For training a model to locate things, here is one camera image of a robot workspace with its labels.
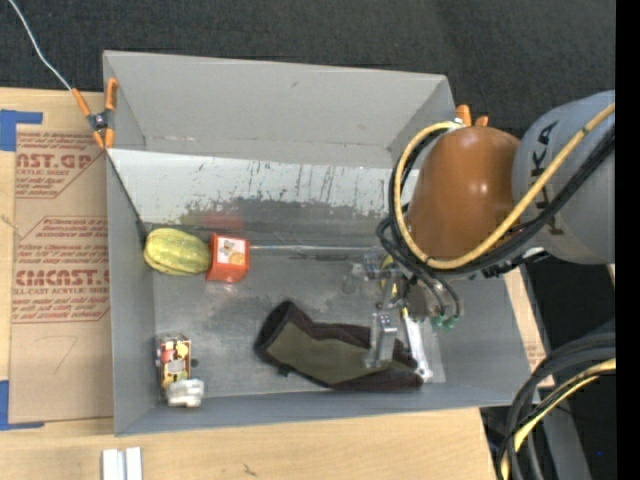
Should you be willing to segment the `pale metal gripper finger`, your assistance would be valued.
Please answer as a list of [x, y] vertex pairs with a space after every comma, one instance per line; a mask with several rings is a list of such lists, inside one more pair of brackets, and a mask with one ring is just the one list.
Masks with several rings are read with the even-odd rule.
[[352, 294], [366, 283], [372, 283], [379, 289], [386, 284], [383, 275], [383, 259], [379, 254], [365, 254], [351, 263], [342, 278], [342, 291]]
[[366, 368], [388, 366], [393, 358], [398, 326], [389, 313], [373, 314], [369, 336], [369, 349], [363, 357]]

